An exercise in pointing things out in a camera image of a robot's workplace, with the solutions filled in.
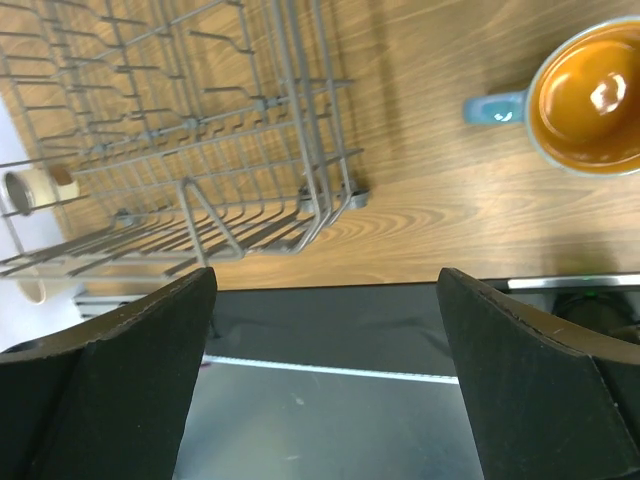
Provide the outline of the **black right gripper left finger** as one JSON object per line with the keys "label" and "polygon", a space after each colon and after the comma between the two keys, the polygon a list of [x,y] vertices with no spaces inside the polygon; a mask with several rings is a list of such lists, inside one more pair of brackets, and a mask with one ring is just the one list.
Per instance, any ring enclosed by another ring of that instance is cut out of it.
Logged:
{"label": "black right gripper left finger", "polygon": [[173,476],[217,294],[200,268],[1,355],[5,479]]}

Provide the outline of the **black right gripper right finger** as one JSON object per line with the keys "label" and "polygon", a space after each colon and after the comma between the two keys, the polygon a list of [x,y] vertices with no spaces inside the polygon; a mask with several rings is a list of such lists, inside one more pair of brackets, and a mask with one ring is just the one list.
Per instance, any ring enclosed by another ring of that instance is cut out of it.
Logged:
{"label": "black right gripper right finger", "polygon": [[453,268],[437,296],[485,478],[638,478],[638,344]]}

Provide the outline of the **blue butterfly mug orange inside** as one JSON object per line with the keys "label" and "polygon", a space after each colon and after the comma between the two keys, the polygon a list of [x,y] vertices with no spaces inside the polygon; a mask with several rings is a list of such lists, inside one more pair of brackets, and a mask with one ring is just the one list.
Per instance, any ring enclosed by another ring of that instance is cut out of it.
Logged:
{"label": "blue butterfly mug orange inside", "polygon": [[614,18],[568,39],[521,91],[470,98],[468,124],[525,126],[550,164],[577,175],[639,170],[639,18]]}

